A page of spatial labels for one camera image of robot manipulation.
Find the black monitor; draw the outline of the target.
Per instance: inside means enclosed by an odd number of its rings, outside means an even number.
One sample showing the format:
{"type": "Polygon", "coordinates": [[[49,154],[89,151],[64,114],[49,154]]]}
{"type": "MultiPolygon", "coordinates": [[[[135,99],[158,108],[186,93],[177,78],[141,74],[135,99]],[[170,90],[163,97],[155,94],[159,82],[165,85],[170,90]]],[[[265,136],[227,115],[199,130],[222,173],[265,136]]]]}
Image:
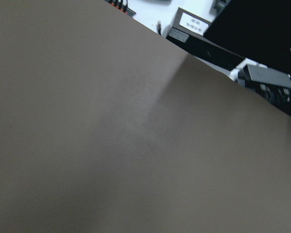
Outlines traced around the black monitor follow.
{"type": "Polygon", "coordinates": [[[291,0],[232,0],[204,37],[291,75],[291,0]]]}

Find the black monitor stand base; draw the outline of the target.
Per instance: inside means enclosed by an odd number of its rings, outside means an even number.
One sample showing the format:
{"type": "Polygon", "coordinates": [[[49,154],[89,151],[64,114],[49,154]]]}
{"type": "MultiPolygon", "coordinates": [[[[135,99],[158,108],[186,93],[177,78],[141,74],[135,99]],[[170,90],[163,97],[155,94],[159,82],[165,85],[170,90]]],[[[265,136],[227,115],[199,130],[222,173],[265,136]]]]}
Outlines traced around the black monitor stand base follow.
{"type": "Polygon", "coordinates": [[[291,76],[272,68],[245,65],[235,81],[291,116],[291,76]]]}

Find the black power adapter box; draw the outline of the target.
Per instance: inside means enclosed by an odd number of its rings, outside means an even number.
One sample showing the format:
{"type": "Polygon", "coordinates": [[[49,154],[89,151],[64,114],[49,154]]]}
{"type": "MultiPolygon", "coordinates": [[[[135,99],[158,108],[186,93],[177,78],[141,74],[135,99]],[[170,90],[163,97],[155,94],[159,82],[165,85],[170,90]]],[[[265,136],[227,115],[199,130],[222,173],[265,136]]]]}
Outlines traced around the black power adapter box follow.
{"type": "Polygon", "coordinates": [[[232,71],[244,57],[207,40],[204,32],[210,26],[211,22],[178,8],[165,38],[197,58],[232,71]]]}

